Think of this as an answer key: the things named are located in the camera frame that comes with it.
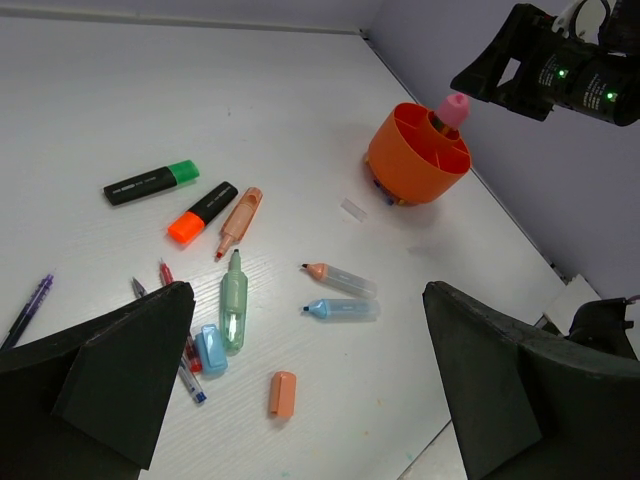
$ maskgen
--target pink marker cap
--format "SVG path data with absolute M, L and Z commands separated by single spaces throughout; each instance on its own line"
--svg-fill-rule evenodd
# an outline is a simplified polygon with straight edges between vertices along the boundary
M 464 93 L 449 95 L 436 110 L 436 116 L 449 128 L 457 130 L 469 116 L 469 97 Z

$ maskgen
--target white table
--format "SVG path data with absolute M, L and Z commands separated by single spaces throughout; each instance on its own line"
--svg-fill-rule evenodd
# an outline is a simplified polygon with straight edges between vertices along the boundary
M 361 156 L 404 101 L 357 36 L 0 19 L 0 327 L 49 271 L 54 288 L 23 342 L 132 301 L 132 275 L 158 288 L 160 257 L 193 285 L 193 331 L 216 322 L 224 218 L 184 250 L 165 229 L 222 180 L 258 186 L 264 201 L 240 246 L 245 347 L 203 381 L 202 408 L 176 384 L 141 478 L 397 478 L 449 419 L 426 282 L 528 322 L 563 286 L 472 174 L 433 205 L 385 205 Z M 101 195 L 185 158 L 201 170 L 192 186 L 116 209 Z M 341 210 L 345 197 L 364 223 Z M 318 261 L 377 281 L 381 318 L 302 317 L 335 295 L 298 271 Z M 287 424 L 267 418 L 281 369 L 299 382 Z

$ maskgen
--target orange highlighter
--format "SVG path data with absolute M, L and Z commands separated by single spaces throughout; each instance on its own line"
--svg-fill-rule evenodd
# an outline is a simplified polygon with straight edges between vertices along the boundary
M 242 240 L 261 201 L 262 192 L 259 188 L 251 187 L 245 192 L 222 226 L 222 240 L 216 252 L 217 259 L 222 258 L 231 245 Z

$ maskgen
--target black cable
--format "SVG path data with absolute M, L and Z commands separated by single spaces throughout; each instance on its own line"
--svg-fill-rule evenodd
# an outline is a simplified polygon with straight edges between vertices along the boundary
M 571 20 L 569 20 L 569 38 L 573 38 L 573 39 L 579 38 L 578 35 L 576 34 L 576 21 L 578 20 L 578 15 L 580 15 L 580 12 L 582 11 L 582 7 L 584 7 L 587 1 L 588 0 L 582 0 L 582 2 L 580 2 L 580 5 L 578 5 L 576 10 L 573 12 L 573 15 L 571 16 Z M 609 5 L 609 2 L 607 0 L 600 0 L 600 3 L 602 3 L 602 6 L 604 7 L 605 14 L 604 14 L 604 20 L 602 20 L 602 23 L 600 24 L 600 29 L 598 31 L 598 40 L 600 40 L 600 35 L 602 34 L 602 30 L 604 26 L 607 24 L 607 22 L 611 18 L 611 5 Z

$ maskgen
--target green highlighter cap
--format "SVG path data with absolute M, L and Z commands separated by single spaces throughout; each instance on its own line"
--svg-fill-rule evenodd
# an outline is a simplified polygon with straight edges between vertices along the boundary
M 200 176 L 198 167 L 196 167 L 196 164 L 191 160 L 174 163 L 173 165 L 169 165 L 168 168 L 176 178 L 176 182 L 178 182 L 178 185 L 180 185 L 181 183 L 190 182 L 194 178 L 198 178 Z
M 231 255 L 229 271 L 222 279 L 220 299 L 222 343 L 230 353 L 239 352 L 244 344 L 248 281 L 240 268 L 240 252 L 236 249 Z

